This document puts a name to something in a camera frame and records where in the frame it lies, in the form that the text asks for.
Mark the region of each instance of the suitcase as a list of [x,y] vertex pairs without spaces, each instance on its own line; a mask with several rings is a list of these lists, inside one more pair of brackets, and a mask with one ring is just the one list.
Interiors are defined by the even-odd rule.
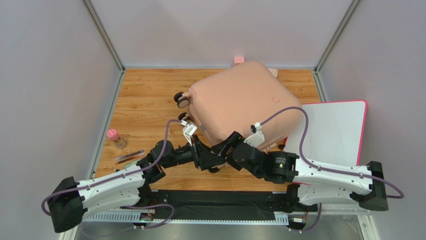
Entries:
[[[191,120],[202,130],[210,146],[219,144],[233,131],[249,137],[251,125],[281,109],[301,107],[299,100],[268,68],[247,61],[194,83],[174,97],[179,108],[188,107],[180,119]],[[299,124],[302,113],[291,109],[262,126],[265,141],[257,148],[267,151],[286,138]]]

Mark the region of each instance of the whiteboard with pink frame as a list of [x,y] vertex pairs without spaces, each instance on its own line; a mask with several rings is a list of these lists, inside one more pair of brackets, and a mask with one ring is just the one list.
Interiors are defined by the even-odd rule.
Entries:
[[[360,163],[367,102],[364,100],[303,104],[309,127],[303,143],[305,157],[330,164],[356,166]],[[305,128],[303,117],[288,136],[284,151],[300,154]]]

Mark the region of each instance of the pink eraser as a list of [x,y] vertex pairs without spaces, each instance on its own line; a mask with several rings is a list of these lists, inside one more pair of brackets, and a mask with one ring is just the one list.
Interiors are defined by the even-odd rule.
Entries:
[[118,139],[120,137],[119,133],[115,129],[109,129],[106,132],[106,136],[111,139],[112,141]]
[[235,56],[233,58],[233,65],[236,66],[238,64],[244,63],[244,57],[243,56]]

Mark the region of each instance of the wood surface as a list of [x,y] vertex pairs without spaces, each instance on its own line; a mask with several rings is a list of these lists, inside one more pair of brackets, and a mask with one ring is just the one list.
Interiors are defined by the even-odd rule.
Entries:
[[[173,96],[185,92],[193,83],[223,71],[223,69],[128,69],[112,116],[109,128],[117,129],[127,141],[124,149],[118,149],[109,139],[105,140],[96,177],[102,177],[123,169],[131,161],[115,165],[113,159],[138,150],[147,153],[164,139],[166,122],[177,119],[185,109],[177,107]],[[302,103],[320,102],[311,70],[280,69],[278,80]],[[202,132],[200,140],[208,145]],[[168,140],[176,148],[185,145],[182,126],[170,124]],[[151,185],[159,190],[216,190],[216,191],[273,191],[285,192],[286,184],[273,184],[255,178],[242,169],[222,168],[218,173],[196,169],[190,162],[164,170],[166,176]]]

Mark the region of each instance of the gray floor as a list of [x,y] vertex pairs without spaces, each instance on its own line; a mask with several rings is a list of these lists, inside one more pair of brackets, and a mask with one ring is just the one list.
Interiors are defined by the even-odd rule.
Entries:
[[[313,223],[315,216],[309,218]],[[84,227],[88,235],[99,236],[131,227],[131,223],[91,222]],[[78,235],[76,240],[89,240]],[[284,226],[166,224],[146,229],[129,230],[103,240],[363,240],[355,215],[326,215],[316,228],[303,234],[289,232]]]

